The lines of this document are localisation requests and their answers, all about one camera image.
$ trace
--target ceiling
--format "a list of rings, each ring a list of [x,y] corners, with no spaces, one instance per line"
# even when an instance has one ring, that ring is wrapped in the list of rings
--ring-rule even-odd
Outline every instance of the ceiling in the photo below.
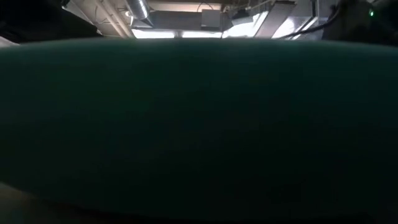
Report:
[[[130,25],[130,17],[126,15],[127,7],[125,0],[109,0],[119,15],[124,19],[127,26]],[[317,14],[321,21],[325,20],[330,14],[330,6],[336,4],[338,0],[318,0]],[[202,0],[147,0],[149,6],[156,11],[187,11],[196,12]],[[309,17],[312,14],[311,0],[296,0],[297,6],[291,12],[290,18]],[[213,9],[220,9],[223,6],[250,4],[250,0],[209,0],[208,4]],[[200,9],[210,9],[207,4],[201,4]],[[106,19],[102,10],[98,9],[93,0],[70,0],[67,10],[93,23],[98,30],[106,37],[120,37],[115,28]]]

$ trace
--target cable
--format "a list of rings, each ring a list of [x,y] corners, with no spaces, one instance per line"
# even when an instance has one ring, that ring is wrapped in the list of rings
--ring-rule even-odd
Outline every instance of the cable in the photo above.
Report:
[[[260,7],[260,6],[262,6],[263,4],[267,4],[267,3],[269,3],[269,2],[272,2],[273,0],[265,0],[265,1],[263,1],[262,3],[260,3],[260,4],[258,4],[258,5],[256,5],[256,6],[253,6],[253,7],[248,7],[248,9],[255,9],[255,8],[257,8],[257,7]]]
[[[251,7],[251,6],[249,6],[249,4],[250,4],[250,0],[249,0],[249,2],[248,2],[247,4],[240,5],[240,6],[236,6],[236,7],[233,8],[233,9],[240,9],[240,8],[242,8],[242,7],[244,7],[246,10],[255,9],[255,8],[257,8],[257,7],[262,6],[263,4],[267,4],[267,3],[270,3],[270,2],[272,2],[272,1],[273,1],[273,0],[265,0],[265,1],[263,1],[262,3],[260,3],[260,4],[258,4],[258,5],[255,5],[255,6]]]
[[[97,10],[98,10],[98,6],[95,6],[95,9],[94,9],[94,24],[96,24],[96,25],[104,24],[106,21],[108,21],[108,19],[105,18],[101,22],[98,22],[97,21]]]
[[[208,4],[208,3],[206,3],[206,2],[201,2],[201,3],[199,4],[199,6],[198,6],[197,12],[199,12],[199,8],[200,8],[200,6],[203,5],[203,4],[206,4],[206,5],[210,6],[211,9],[214,10],[214,9],[213,9],[213,6],[211,6],[210,4]]]
[[[103,19],[101,22],[96,22],[95,24],[96,24],[96,25],[101,25],[101,24],[110,24],[110,22],[108,21],[108,19],[107,19],[107,18],[105,18],[105,19]]]
[[[326,27],[332,25],[332,23],[334,23],[334,22],[336,21],[336,19],[337,19],[337,17],[338,17],[339,14],[340,14],[340,7],[337,9],[337,11],[336,11],[335,14],[333,15],[333,17],[330,18],[326,23],[324,23],[324,24],[322,24],[322,25],[319,25],[319,26],[316,26],[316,27],[312,27],[312,28],[306,29],[306,30],[301,30],[301,31],[298,31],[298,32],[293,32],[293,33],[291,33],[291,34],[287,34],[287,35],[285,35],[285,36],[278,37],[278,38],[276,38],[276,39],[279,39],[279,40],[280,40],[280,39],[285,39],[285,38],[288,38],[288,37],[294,37],[294,36],[300,35],[300,34],[309,34],[309,33],[312,33],[312,32],[318,31],[318,30],[322,30],[322,29],[324,29],[324,28],[326,28]]]

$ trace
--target metal duct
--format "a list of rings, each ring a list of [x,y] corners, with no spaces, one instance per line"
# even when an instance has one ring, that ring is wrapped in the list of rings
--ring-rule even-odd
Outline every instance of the metal duct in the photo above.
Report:
[[[150,19],[150,7],[146,0],[125,0],[127,8],[130,10],[134,19],[145,22],[146,24],[153,26]]]
[[[221,32],[232,27],[231,19],[226,13],[222,13],[221,24],[214,32]],[[150,13],[152,26],[143,24],[139,20],[132,22],[132,29],[158,29],[158,30],[184,30],[201,31],[201,12],[180,12],[180,11],[154,11]]]

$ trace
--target ventilation duct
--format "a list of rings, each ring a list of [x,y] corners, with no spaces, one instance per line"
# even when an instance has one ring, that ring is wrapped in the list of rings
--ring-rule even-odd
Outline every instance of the ventilation duct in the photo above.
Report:
[[[127,8],[130,10],[133,18],[140,20],[147,25],[153,26],[150,19],[150,7],[146,0],[125,0]]]
[[[151,26],[134,19],[131,24],[132,29],[155,29],[158,31],[163,30],[181,30],[181,31],[210,31],[221,32],[231,28],[231,19],[226,13],[220,14],[217,10],[218,18],[208,17],[209,21],[203,21],[202,12],[175,12],[175,11],[153,11],[150,13]]]

